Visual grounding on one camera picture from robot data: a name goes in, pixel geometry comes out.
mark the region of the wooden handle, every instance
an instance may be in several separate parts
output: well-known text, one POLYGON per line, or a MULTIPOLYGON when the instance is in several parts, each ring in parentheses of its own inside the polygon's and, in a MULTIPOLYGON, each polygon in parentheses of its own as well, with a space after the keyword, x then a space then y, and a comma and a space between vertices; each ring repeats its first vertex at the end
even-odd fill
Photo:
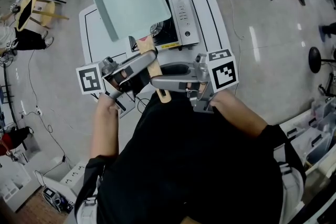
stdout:
MULTIPOLYGON (((141 54, 144 54, 146 51, 149 50, 155 50, 152 35, 141 38, 137 40, 136 43, 141 54)), ((147 69, 151 78, 162 75, 161 67, 157 59, 154 62, 152 62, 147 67, 147 69)), ((172 100, 172 97, 170 96, 170 93, 168 91, 164 90, 165 95, 162 94, 163 90, 156 89, 156 92, 159 95, 159 98, 162 103, 169 103, 172 100)))

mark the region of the cable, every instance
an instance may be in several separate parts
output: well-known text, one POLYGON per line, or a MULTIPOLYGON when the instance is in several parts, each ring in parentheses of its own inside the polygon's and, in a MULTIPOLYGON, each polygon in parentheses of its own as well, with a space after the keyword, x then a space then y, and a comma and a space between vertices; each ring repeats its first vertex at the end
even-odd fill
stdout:
POLYGON ((6 66, 6 67, 11 66, 11 64, 12 64, 12 62, 13 62, 13 60, 14 60, 14 57, 9 57, 6 61, 1 60, 1 58, 0 58, 0 66, 1 66, 2 68, 4 68, 4 65, 7 64, 10 60, 12 60, 12 61, 11 61, 10 64, 9 64, 8 66, 6 66))
MULTIPOLYGON (((242 40, 245 39, 245 36, 240 36, 238 33, 237 33, 237 30, 236 30, 236 27, 235 27, 235 7, 233 5, 233 2, 232 0, 230 0, 230 3, 231 3, 231 8, 232 8, 232 23, 233 23, 233 30, 235 32, 235 35, 237 36, 237 38, 239 39, 239 64, 238 64, 238 78, 239 78, 239 74, 240 74, 240 59, 242 58, 242 53, 241 53, 241 46, 240 46, 240 42, 242 40)), ((237 90, 238 90, 238 87, 239 87, 239 83, 237 84, 237 87, 236 87, 236 90, 235 90, 235 96, 237 95, 237 90)))
POLYGON ((15 23, 15 21, 16 21, 16 17, 15 17, 16 14, 14 15, 14 21, 9 25, 9 27, 11 27, 13 23, 15 23))
POLYGON ((34 90, 34 88, 33 88, 33 84, 31 83, 31 79, 30 79, 30 68, 29 68, 30 60, 31 60, 31 58, 33 57, 34 52, 35 52, 35 50, 33 50, 33 53, 31 54, 30 59, 29 59, 29 61, 28 61, 28 76, 29 76, 30 86, 31 86, 31 88, 32 88, 32 90, 33 90, 33 93, 34 93, 34 95, 35 95, 35 98, 36 98, 36 107, 38 107, 38 99, 37 99, 36 92, 35 92, 35 90, 34 90))
POLYGON ((54 170, 56 167, 60 166, 62 163, 63 163, 63 162, 57 164, 57 165, 54 166, 52 169, 46 171, 43 175, 41 174, 40 171, 38 171, 38 170, 34 170, 34 174, 35 174, 35 176, 36 176, 36 179, 37 179, 37 181, 39 182, 39 184, 40 184, 42 187, 45 187, 45 186, 46 186, 46 184, 44 183, 44 180, 43 180, 44 176, 45 176, 46 174, 48 174, 49 172, 51 172, 52 170, 54 170), (38 177, 37 177, 37 175, 36 175, 36 172, 40 173, 43 185, 42 185, 41 182, 38 180, 38 177))
POLYGON ((66 158, 66 154, 65 154, 65 151, 63 150, 63 148, 61 147, 61 145, 57 142, 57 140, 53 137, 53 135, 52 135, 52 132, 53 132, 53 127, 50 125, 50 124, 48 124, 47 126, 46 126, 46 124, 44 123, 44 121, 43 121, 43 119, 42 119, 42 117, 41 117, 41 115, 40 114, 38 114, 38 113, 36 113, 36 112, 34 112, 34 111, 31 111, 31 112, 29 112, 28 114, 26 114, 26 116, 28 116, 28 115, 30 115, 30 114, 35 114, 35 115, 37 115, 39 118, 40 118, 40 120, 41 120, 41 122, 42 122, 42 124, 43 124, 43 127, 47 130, 47 132, 49 133, 49 135, 51 136, 51 138, 55 141, 55 143, 59 146, 59 148, 62 150, 62 152, 63 152, 63 158, 65 159, 66 158))
POLYGON ((37 181, 39 182, 39 184, 42 186, 42 187, 44 187, 45 186, 45 183, 44 183, 44 181, 43 181, 43 177, 42 177, 42 183, 43 183, 43 185, 41 184, 41 182, 40 182, 40 180, 38 180, 38 177, 37 177, 37 175, 36 175, 36 172, 38 172, 38 173, 40 173, 38 170, 35 170, 34 171, 34 174, 35 174, 35 177, 36 177, 36 179, 37 179, 37 181))
POLYGON ((95 93, 92 93, 91 95, 98 100, 98 97, 96 96, 95 93))
POLYGON ((140 98, 137 97, 137 96, 136 96, 135 98, 137 98, 137 99, 139 100, 139 101, 138 101, 138 105, 137 105, 137 109, 138 109, 138 111, 142 114, 143 112, 140 111, 140 109, 139 109, 139 104, 142 103, 142 105, 144 106, 144 108, 146 108, 146 106, 147 106, 148 103, 145 104, 142 100, 148 100, 148 102, 149 102, 150 100, 149 100, 148 98, 141 98, 141 99, 140 99, 140 98))
POLYGON ((332 65, 331 63, 327 62, 328 65, 330 65, 331 67, 336 68, 336 66, 332 65))
POLYGON ((55 167, 53 167, 52 169, 50 169, 50 170, 48 170, 47 172, 45 172, 45 173, 42 175, 42 179, 43 179, 43 177, 44 177, 46 174, 48 174, 49 172, 51 172, 52 170, 54 170, 56 167, 60 166, 62 163, 63 163, 63 162, 57 164, 55 167))

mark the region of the white floor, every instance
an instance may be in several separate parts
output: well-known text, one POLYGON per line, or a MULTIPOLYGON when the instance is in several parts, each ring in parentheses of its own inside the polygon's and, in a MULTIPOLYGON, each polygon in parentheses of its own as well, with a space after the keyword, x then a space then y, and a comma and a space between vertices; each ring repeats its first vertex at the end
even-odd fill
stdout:
MULTIPOLYGON (((84 64, 79 32, 79 12, 93 4, 93 0, 65 0, 59 13, 69 21, 56 20, 50 34, 54 44, 35 51, 30 61, 30 78, 38 97, 43 120, 50 124, 53 136, 65 150, 72 163, 88 157, 92 114, 95 102, 82 96, 75 68, 84 64)), ((231 48, 240 59, 240 84, 237 96, 269 123, 281 123, 310 106, 317 97, 318 85, 327 82, 331 67, 325 65, 318 74, 308 66, 308 52, 312 46, 330 58, 336 39, 322 44, 318 25, 336 20, 331 2, 306 0, 302 7, 298 0, 217 0, 227 27, 231 48), (238 35, 244 36, 239 49, 238 35)), ((28 29, 42 33, 43 29, 29 23, 28 29)), ((20 51, 8 68, 12 84, 15 114, 35 110, 36 99, 28 77, 28 61, 32 51, 20 51)), ((136 110, 120 123, 120 146, 124 148, 140 117, 136 110)), ((35 130, 35 139, 50 158, 62 151, 52 141, 40 119, 34 114, 19 121, 35 130)))

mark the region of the black line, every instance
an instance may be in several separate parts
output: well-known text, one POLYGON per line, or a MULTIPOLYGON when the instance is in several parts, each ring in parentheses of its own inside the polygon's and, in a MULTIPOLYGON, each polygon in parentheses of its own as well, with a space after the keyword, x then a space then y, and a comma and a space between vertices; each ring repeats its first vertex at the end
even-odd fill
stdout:
POLYGON ((191 0, 191 2, 193 3, 194 10, 195 10, 195 13, 196 13, 196 17, 197 17, 197 20, 198 20, 198 24, 199 24, 199 26, 201 28, 201 32, 202 32, 202 37, 203 37, 203 40, 204 40, 205 49, 206 49, 206 51, 208 51, 208 47, 206 46, 206 41, 205 41, 205 38, 204 38, 203 29, 202 29, 202 26, 201 26, 201 22, 199 21, 199 17, 198 17, 198 13, 197 13, 197 10, 196 10, 195 4, 194 4, 194 0, 191 0))
POLYGON ((124 52, 123 54, 118 54, 118 55, 116 55, 116 56, 112 56, 111 58, 118 57, 118 56, 120 56, 120 55, 124 55, 124 54, 126 54, 126 52, 124 52))
POLYGON ((91 49, 90 49, 90 42, 89 42, 89 35, 88 35, 88 27, 87 27, 87 25, 86 25, 86 16, 87 16, 87 14, 85 14, 85 16, 84 16, 84 19, 85 19, 85 29, 86 29, 86 39, 87 39, 87 41, 88 41, 89 53, 90 53, 90 59, 91 59, 91 62, 93 62, 93 61, 92 61, 92 55, 91 55, 91 49))
MULTIPOLYGON (((97 10, 97 9, 94 9, 93 11, 91 11, 91 12, 89 12, 89 13, 87 13, 87 14, 84 15, 84 18, 85 18, 85 29, 86 29, 86 38, 87 38, 87 41, 88 41, 88 46, 89 46, 89 53, 90 53, 90 59, 91 59, 91 62, 93 62, 93 61, 92 61, 92 55, 91 55, 91 49, 90 49, 90 42, 89 42, 89 35, 88 35, 88 27, 87 27, 87 24, 86 24, 86 16, 89 15, 89 14, 91 14, 91 13, 93 13, 93 12, 95 12, 96 10, 97 10)), ((124 54, 126 54, 126 52, 124 52, 124 53, 122 53, 122 54, 119 54, 119 55, 116 55, 116 56, 113 56, 113 57, 111 57, 111 58, 114 58, 114 57, 117 57, 117 56, 121 56, 121 55, 124 55, 124 54)))
POLYGON ((220 37, 219 37, 219 33, 218 33, 217 25, 216 25, 216 23, 215 23, 214 15, 212 14, 212 10, 211 10, 211 8, 210 8, 209 1, 206 0, 206 2, 207 2, 207 4, 208 4, 208 6, 209 6, 209 10, 210 10, 210 13, 211 13, 211 17, 212 17, 212 20, 214 21, 214 25, 215 25, 215 28, 216 28, 216 32, 217 32, 217 36, 218 36, 218 40, 219 40, 219 44, 220 44, 221 49, 222 49, 222 48, 223 48, 223 47, 222 47, 222 42, 221 42, 221 39, 220 39, 220 37))
POLYGON ((85 14, 85 16, 87 16, 87 15, 89 15, 89 14, 91 14, 91 13, 95 12, 96 10, 97 10, 97 9, 94 9, 93 11, 91 11, 91 12, 89 12, 89 13, 85 14))

